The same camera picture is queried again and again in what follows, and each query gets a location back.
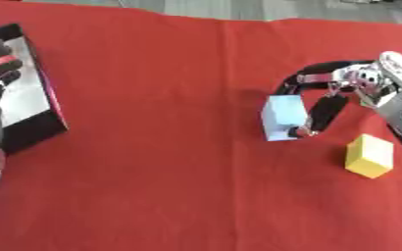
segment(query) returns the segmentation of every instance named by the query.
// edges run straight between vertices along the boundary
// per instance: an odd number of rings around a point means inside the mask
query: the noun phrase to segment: red cloth
[[[8,160],[0,251],[402,250],[402,146],[380,118],[352,102],[292,142],[266,142],[259,120],[306,65],[402,52],[402,25],[26,3],[0,14],[35,43],[71,128]],[[343,170],[363,132],[395,143],[394,171]]]

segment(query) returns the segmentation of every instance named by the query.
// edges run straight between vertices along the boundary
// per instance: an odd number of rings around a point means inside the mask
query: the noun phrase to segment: floor
[[[25,0],[140,8],[169,15],[233,20],[315,18],[402,24],[402,0],[352,4],[340,0]]]

